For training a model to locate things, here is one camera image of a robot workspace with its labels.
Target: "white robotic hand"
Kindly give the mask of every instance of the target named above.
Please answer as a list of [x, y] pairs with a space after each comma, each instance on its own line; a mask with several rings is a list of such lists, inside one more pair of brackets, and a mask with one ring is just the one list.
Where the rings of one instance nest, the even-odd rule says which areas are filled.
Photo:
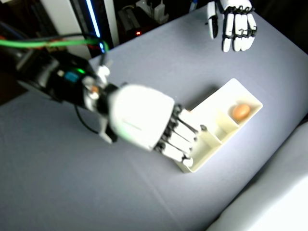
[[108, 97], [109, 125], [115, 134], [145, 150], [191, 167], [197, 133], [206, 127], [169, 96], [140, 85], [125, 85]]
[[217, 10], [224, 14], [222, 50], [228, 52], [233, 40], [235, 51], [249, 49], [255, 40], [257, 25], [251, 12], [254, 10], [249, 0], [217, 0], [207, 4], [207, 20], [210, 36], [218, 33]]

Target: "green led light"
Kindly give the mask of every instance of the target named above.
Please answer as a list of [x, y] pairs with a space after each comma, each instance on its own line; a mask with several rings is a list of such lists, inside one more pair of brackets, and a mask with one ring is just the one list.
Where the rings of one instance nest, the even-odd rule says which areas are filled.
[[77, 68], [76, 70], [77, 70], [78, 72], [82, 73], [82, 74], [85, 74], [85, 73], [86, 73], [84, 70], [82, 70], [82, 69], [80, 69], [80, 68]]

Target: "brown egg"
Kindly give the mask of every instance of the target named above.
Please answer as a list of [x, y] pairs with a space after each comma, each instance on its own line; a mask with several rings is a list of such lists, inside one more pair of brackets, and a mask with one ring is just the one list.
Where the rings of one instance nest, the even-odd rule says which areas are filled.
[[247, 104], [237, 105], [232, 111], [232, 117], [238, 121], [241, 121], [248, 117], [250, 113], [250, 107]]

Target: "gray tabletop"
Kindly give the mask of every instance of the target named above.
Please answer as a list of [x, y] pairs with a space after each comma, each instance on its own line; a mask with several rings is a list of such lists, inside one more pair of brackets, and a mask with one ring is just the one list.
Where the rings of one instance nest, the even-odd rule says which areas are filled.
[[147, 85], [193, 107], [236, 78], [263, 109], [197, 173], [183, 174], [159, 154], [104, 143], [72, 105], [27, 93], [0, 108], [0, 230], [202, 231], [211, 224], [308, 112], [308, 57], [257, 15], [252, 48], [223, 53], [204, 11], [113, 49], [109, 81]]

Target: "dark background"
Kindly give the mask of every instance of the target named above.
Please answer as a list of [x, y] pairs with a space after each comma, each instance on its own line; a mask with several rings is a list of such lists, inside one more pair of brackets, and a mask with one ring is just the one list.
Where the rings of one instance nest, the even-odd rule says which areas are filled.
[[[160, 0], [151, 0], [153, 5]], [[39, 27], [31, 15], [29, 4], [39, 0], [15, 0], [13, 3], [0, 3], [0, 20], [35, 37]], [[114, 0], [115, 11], [134, 4], [136, 0]], [[209, 0], [199, 0], [198, 7], [206, 5]], [[251, 0], [256, 12], [292, 42], [308, 53], [308, 1], [303, 0]], [[190, 0], [164, 0], [169, 20], [174, 20], [188, 13]], [[16, 84], [13, 74], [8, 71], [6, 60], [0, 57], [0, 105], [22, 94], [25, 90]]]

